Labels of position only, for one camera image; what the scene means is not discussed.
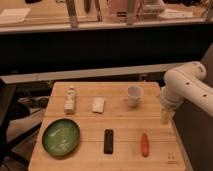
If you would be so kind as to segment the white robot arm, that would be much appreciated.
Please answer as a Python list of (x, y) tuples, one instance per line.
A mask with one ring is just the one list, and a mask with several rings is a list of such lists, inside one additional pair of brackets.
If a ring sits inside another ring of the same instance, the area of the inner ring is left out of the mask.
[(164, 74), (165, 86), (159, 94), (162, 124), (169, 123), (185, 99), (213, 117), (213, 88), (203, 82), (206, 75), (205, 66), (198, 61), (174, 67)]

